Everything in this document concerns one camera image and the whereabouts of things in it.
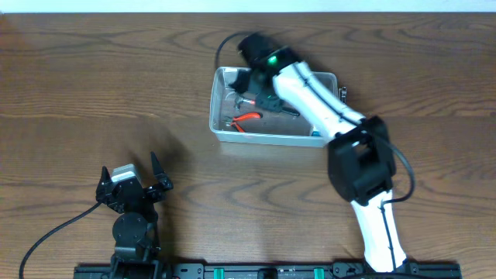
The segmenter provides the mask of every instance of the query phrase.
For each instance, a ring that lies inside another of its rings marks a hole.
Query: cable
[[[215,63],[214,63],[214,70],[216,71],[219,68],[219,55],[220,55],[220,50],[224,47],[224,45],[230,41],[232,38],[235,36],[242,36],[242,35],[251,35],[253,32],[248,32],[248,31],[243,31],[243,32],[236,32],[232,35],[227,36],[222,43],[220,43],[219,47],[217,48],[217,51],[215,52]]]
[[[29,259],[29,256],[31,256],[31,254],[34,252],[34,250],[43,242],[45,241],[48,237],[50,237],[51,235],[53,235],[54,233],[58,232],[59,230],[63,229],[65,226],[67,225],[70,225],[72,224],[73,222],[76,222],[77,220],[85,217],[86,215],[90,214],[93,210],[95,210],[98,206],[100,206],[102,203],[101,202],[97,202],[96,205],[93,205],[91,208],[89,208],[87,211],[81,213],[80,215],[72,218],[71,220],[65,222],[64,224],[62,225],[59,225],[57,228],[55,229],[52,229],[51,231],[49,231],[46,235],[44,235],[42,238],[40,238],[40,240],[36,241],[36,243],[34,243],[33,247],[31,247],[31,249],[29,249],[29,251],[26,253],[26,255],[24,256],[24,258],[22,259],[22,262],[21,262],[21,266],[19,267],[19,279],[24,279],[24,266],[26,265],[26,262],[28,261]]]
[[[408,176],[410,177],[410,189],[408,190],[408,193],[401,197],[401,198],[392,198],[387,201],[382,201],[380,210],[382,213],[382,219],[384,220],[384,226],[386,227],[386,234],[387,234],[387,240],[389,242],[389,250],[391,251],[391,260],[393,261],[393,272],[396,272],[396,260],[394,258],[394,250],[393,250],[393,244],[392,244],[392,239],[391,239],[391,234],[389,232],[389,226],[388,226],[388,221],[386,220],[386,209],[384,208],[384,205],[389,204],[389,203],[396,203],[396,202],[404,202],[408,200],[412,195],[413,191],[415,190],[415,175],[413,172],[413,168],[411,164],[408,162],[406,159],[405,155],[392,143],[388,142],[387,140],[383,139],[382,137],[376,135],[375,133],[371,132],[367,128],[363,127],[361,123],[358,123],[352,119],[349,119],[346,117],[342,112],[338,111],[336,108],[334,108],[332,105],[330,105],[313,87],[312,85],[308,82],[308,79],[300,72],[300,69],[296,65],[293,64],[294,71],[296,74],[304,81],[305,86],[310,89],[310,91],[317,96],[324,104],[326,104],[334,113],[336,113],[341,119],[344,119],[348,123],[355,125],[357,128],[362,129],[363,131],[367,132],[369,135],[373,136],[376,140],[380,141],[383,143],[387,148],[389,148],[395,155],[398,157],[398,159],[401,161],[403,166],[405,166],[405,169],[408,173]]]

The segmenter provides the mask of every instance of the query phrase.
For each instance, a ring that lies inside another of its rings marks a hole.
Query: stainless steel container
[[[261,143],[286,146],[323,147],[326,142],[320,136],[310,136],[313,126],[303,116],[294,117],[282,112],[268,112],[254,105],[242,104],[235,107],[236,93],[229,86],[237,77],[238,71],[248,70],[242,67],[220,67],[215,72],[210,100],[210,130],[220,141],[234,143]],[[336,97],[339,98],[336,76],[332,73],[315,72],[315,76]],[[244,97],[255,99],[250,92]],[[226,117],[242,115],[247,112],[260,112],[262,119],[252,119],[239,124],[246,133],[240,133],[226,125]]]

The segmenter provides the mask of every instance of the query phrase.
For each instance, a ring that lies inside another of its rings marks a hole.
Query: green led light
[[[269,65],[275,65],[277,63],[277,57],[275,57],[275,56],[269,57],[267,62]]]

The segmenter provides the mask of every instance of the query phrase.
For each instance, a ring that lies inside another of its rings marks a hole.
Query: pliers
[[[262,114],[259,112],[248,112],[236,117],[226,117],[226,125],[233,127],[234,129],[236,129],[236,131],[240,133],[245,133],[245,130],[241,128],[238,122],[242,122],[248,119],[261,119],[261,118],[262,118]]]

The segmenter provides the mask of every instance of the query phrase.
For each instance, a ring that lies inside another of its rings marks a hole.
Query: green connector
[[[315,268],[313,270],[313,275],[314,275],[315,279],[325,279],[326,278],[326,274],[324,273],[323,268]]]
[[[224,279],[223,268],[214,268],[214,279]]]

